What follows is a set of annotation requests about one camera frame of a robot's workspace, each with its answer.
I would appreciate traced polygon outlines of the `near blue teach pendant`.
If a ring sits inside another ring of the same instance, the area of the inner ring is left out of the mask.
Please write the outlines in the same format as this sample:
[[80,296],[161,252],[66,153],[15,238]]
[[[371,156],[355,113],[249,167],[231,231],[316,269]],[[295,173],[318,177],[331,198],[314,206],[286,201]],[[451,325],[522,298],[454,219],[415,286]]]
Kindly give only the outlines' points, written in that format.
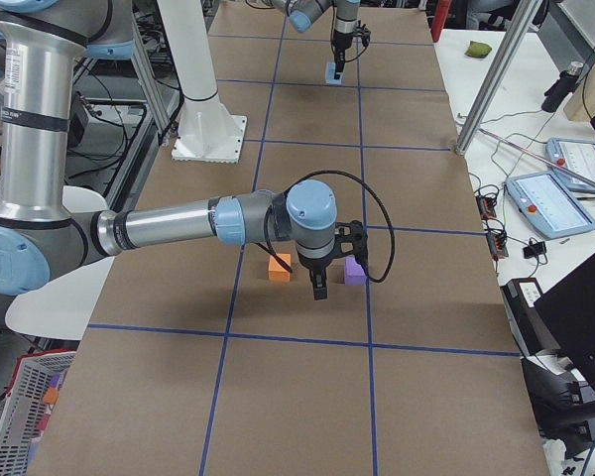
[[509,178],[506,188],[519,212],[546,239],[595,230],[595,219],[552,172]]

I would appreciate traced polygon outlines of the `green bean bag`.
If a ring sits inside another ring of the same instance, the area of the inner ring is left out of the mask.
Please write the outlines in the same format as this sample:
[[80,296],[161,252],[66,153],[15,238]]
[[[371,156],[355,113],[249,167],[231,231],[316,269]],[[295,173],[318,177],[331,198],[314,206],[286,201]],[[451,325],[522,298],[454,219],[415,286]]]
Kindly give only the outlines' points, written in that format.
[[465,51],[465,55],[469,58],[481,60],[486,58],[491,51],[492,47],[490,45],[482,42],[471,41],[467,50]]

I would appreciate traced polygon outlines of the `red cylinder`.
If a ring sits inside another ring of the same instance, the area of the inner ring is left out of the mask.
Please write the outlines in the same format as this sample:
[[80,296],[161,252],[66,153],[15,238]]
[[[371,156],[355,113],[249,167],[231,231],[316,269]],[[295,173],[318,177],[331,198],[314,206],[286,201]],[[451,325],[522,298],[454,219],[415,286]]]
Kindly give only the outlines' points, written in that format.
[[442,30],[447,20],[451,0],[437,0],[434,10],[434,16],[430,25],[430,34],[432,41],[437,43],[440,40]]

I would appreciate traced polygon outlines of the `blue teach pendant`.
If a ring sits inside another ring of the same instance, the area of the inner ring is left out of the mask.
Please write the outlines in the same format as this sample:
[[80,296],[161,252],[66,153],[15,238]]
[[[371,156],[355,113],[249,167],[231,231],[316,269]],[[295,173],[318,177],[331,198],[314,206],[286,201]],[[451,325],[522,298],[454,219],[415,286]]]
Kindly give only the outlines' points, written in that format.
[[595,219],[552,172],[509,178],[506,188],[519,212],[546,239],[595,230]]
[[595,141],[551,138],[545,151],[550,162],[595,181]]

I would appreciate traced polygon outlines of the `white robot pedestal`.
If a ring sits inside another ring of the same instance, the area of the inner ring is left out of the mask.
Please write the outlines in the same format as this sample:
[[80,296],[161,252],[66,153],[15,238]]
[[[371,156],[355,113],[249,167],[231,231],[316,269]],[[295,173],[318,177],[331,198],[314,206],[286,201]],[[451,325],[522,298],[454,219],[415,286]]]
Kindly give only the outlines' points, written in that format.
[[173,158],[238,162],[247,118],[230,114],[219,97],[201,3],[161,0],[158,7],[183,95]]

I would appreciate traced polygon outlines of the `orange foam block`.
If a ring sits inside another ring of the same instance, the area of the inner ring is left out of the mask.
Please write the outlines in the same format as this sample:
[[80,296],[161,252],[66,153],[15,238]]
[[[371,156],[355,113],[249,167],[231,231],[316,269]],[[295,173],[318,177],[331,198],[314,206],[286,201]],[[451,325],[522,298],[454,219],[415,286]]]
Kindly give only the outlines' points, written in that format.
[[[279,253],[278,258],[289,268],[292,266],[292,255],[289,253]],[[288,283],[291,280],[292,272],[283,267],[273,256],[269,257],[268,278],[275,283]]]

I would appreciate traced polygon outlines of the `black power box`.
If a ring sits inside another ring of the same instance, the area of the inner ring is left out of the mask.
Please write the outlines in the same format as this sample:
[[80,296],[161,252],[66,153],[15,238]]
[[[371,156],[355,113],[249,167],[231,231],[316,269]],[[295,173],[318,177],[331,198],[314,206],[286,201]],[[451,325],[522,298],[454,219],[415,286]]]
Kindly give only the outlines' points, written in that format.
[[510,328],[518,347],[525,355],[536,355],[540,351],[559,349],[535,308],[535,302],[542,296],[542,289],[536,278],[517,278],[501,286]]

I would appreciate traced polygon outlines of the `white round base plate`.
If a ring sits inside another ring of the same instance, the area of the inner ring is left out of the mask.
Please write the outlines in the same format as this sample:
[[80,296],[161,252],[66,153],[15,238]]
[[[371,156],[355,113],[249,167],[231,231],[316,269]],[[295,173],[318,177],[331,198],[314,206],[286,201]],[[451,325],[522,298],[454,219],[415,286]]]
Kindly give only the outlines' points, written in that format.
[[17,333],[61,340],[80,340],[93,314],[113,259],[82,262],[87,255],[73,230],[59,238],[50,256],[50,280],[14,297],[5,314],[7,327]]

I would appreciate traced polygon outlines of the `white perforated plastic basket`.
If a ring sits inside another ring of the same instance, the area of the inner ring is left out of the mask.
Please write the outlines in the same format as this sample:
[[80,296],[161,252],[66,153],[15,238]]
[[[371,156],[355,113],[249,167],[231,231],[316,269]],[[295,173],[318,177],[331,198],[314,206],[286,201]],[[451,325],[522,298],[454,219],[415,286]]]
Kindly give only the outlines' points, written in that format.
[[24,475],[44,433],[42,421],[51,415],[44,401],[58,389],[75,353],[59,349],[18,359],[0,418],[0,475]]

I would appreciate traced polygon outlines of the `orange terminal board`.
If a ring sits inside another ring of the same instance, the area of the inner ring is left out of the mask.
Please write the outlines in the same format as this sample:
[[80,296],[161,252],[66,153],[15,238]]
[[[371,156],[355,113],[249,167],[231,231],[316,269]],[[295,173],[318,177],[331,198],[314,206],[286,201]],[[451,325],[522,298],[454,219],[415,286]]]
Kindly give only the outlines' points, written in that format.
[[477,208],[480,213],[485,237],[490,250],[491,258],[499,261],[509,257],[507,251],[507,231],[503,222],[496,213],[496,196],[493,194],[476,194]]

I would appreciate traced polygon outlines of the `light blue foam block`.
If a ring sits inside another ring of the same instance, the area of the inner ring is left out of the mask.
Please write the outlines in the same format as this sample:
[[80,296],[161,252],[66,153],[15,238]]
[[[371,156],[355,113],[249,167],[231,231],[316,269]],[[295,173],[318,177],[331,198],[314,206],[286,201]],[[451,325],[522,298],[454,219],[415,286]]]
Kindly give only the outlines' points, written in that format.
[[343,72],[337,70],[334,61],[329,61],[325,68],[325,83],[328,85],[341,85],[342,81]]

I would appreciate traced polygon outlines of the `aluminium frame post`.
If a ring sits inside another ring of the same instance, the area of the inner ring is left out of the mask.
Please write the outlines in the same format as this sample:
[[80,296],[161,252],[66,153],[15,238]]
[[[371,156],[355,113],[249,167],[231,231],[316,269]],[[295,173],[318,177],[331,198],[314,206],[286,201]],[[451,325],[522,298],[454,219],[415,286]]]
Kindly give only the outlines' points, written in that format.
[[525,0],[519,3],[512,23],[505,32],[461,128],[454,147],[457,155],[466,154],[541,4],[540,0]]

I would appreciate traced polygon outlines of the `far blue teach pendant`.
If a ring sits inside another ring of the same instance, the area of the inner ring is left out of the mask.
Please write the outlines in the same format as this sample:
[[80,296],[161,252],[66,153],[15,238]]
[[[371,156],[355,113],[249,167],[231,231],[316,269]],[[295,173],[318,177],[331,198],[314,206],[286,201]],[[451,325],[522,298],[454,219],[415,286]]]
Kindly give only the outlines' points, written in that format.
[[550,162],[595,181],[595,141],[551,138],[545,151]]

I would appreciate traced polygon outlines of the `purple foam block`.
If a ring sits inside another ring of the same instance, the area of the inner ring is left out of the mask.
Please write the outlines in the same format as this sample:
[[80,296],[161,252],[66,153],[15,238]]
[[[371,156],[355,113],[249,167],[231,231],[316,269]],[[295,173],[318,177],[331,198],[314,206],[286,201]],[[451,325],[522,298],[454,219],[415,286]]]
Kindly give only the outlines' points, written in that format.
[[364,286],[367,276],[354,256],[347,256],[344,261],[344,284],[346,286]]

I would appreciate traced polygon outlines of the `black laptop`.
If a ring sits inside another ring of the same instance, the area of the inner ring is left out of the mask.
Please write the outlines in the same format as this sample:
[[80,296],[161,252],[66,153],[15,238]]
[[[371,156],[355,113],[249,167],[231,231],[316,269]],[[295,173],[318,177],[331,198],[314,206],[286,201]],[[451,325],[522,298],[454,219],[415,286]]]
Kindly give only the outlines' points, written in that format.
[[537,299],[535,309],[595,391],[595,253]]

